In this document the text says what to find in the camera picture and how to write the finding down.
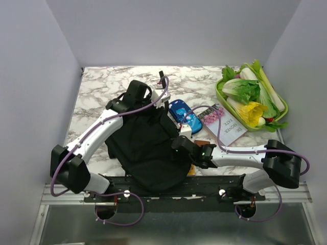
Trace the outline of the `brown leather wallet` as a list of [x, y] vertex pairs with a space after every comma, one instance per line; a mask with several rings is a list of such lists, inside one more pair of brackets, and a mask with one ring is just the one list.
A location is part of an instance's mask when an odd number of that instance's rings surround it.
[[199, 146], [202, 147], [204, 145], [208, 145], [210, 144], [210, 141], [205, 141], [205, 140], [194, 140], [194, 143]]

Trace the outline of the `black backpack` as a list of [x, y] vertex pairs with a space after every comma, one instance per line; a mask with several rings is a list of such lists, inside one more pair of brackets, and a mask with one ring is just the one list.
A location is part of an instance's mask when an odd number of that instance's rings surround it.
[[172, 149], [178, 130], [166, 106], [150, 106], [151, 88], [138, 80], [129, 83], [122, 99], [123, 125], [105, 140], [108, 155], [118, 159], [123, 170], [150, 192], [162, 192], [181, 184], [191, 168], [187, 156]]

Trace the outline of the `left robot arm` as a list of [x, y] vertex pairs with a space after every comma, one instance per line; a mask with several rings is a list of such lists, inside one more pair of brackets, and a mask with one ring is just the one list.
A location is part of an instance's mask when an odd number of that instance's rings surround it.
[[67, 146], [56, 145], [51, 151], [52, 178], [51, 195], [58, 197], [61, 193], [54, 191], [56, 182], [75, 194], [92, 192], [103, 202], [113, 197], [113, 189], [108, 177], [89, 172], [87, 163], [95, 151], [124, 124], [125, 116], [135, 116], [148, 109], [156, 109], [170, 99], [169, 79], [164, 76], [162, 89], [151, 89], [147, 84], [133, 80], [126, 92], [110, 100], [100, 117], [79, 137]]

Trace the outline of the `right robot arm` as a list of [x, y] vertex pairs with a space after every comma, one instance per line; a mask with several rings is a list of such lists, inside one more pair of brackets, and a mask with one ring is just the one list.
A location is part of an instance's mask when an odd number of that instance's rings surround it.
[[172, 140], [171, 148], [177, 156], [188, 158], [203, 169], [225, 166], [256, 168], [257, 171], [242, 176], [242, 183], [235, 187], [235, 194], [241, 200], [273, 185], [288, 189], [299, 187], [302, 157], [278, 140], [270, 139], [265, 145], [250, 148], [236, 148], [215, 144], [198, 146], [185, 136], [179, 136]]

